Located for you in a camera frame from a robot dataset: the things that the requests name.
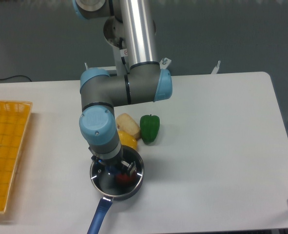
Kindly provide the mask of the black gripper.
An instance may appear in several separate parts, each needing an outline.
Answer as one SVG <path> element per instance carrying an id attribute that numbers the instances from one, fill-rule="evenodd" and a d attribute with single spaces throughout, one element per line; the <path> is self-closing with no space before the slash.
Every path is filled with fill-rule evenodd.
<path id="1" fill-rule="evenodd" d="M 105 170 L 109 173 L 121 173 L 122 175 L 127 176 L 132 176 L 136 171 L 135 161 L 128 163 L 122 160 L 123 159 L 122 151 L 119 151 L 114 157 L 110 159 L 105 159 L 104 157 L 97 155 L 97 153 L 91 148 L 91 146 L 88 147 L 88 150 L 92 154 L 90 168 L 93 168 L 94 166 L 97 167 L 99 166 L 99 164 L 101 164 L 105 167 Z"/>

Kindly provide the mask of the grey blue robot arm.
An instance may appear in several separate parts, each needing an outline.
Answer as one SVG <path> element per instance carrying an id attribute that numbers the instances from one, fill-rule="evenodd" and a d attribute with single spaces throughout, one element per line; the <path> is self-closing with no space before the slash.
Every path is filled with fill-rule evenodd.
<path id="1" fill-rule="evenodd" d="M 132 175 L 136 165 L 123 155 L 114 108 L 169 99 L 173 92 L 170 72 L 157 61 L 149 2 L 75 0 L 73 7 L 85 19 L 109 17 L 122 23 L 130 70 L 115 77 L 100 68 L 87 68 L 82 73 L 79 126 L 95 162 Z"/>

